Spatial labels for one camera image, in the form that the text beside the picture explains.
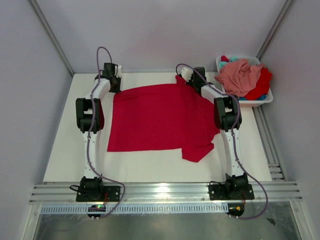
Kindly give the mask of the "crimson red t shirt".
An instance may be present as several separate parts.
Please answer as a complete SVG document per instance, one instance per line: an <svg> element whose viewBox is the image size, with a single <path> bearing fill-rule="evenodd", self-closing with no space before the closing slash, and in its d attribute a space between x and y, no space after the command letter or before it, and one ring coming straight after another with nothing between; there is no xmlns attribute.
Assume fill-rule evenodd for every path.
<svg viewBox="0 0 320 240"><path fill-rule="evenodd" d="M180 149L184 160L198 163L214 149L214 104L175 79L114 95L108 152Z"/></svg>

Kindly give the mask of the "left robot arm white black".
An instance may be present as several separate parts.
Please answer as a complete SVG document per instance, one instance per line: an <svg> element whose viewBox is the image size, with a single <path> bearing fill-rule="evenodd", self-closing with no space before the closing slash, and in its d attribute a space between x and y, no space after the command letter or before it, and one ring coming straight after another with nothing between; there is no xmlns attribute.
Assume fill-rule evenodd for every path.
<svg viewBox="0 0 320 240"><path fill-rule="evenodd" d="M83 136L84 173L77 187L78 202L118 202L119 186L106 186L100 166L100 138L105 126L102 100L107 93L121 91L122 66L105 63L89 93L75 101L76 125Z"/></svg>

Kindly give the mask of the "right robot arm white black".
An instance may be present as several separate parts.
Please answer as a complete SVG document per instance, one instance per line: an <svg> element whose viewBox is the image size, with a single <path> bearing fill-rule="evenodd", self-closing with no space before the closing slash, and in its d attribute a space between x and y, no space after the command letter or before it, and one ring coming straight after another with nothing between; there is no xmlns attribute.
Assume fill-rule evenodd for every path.
<svg viewBox="0 0 320 240"><path fill-rule="evenodd" d="M230 200L244 199L249 180L240 162L239 129L242 117L238 98L209 83L203 67L193 68L185 64L179 75L201 97L213 103L214 124L220 130L226 156L225 182L220 183L214 193L221 193L222 197Z"/></svg>

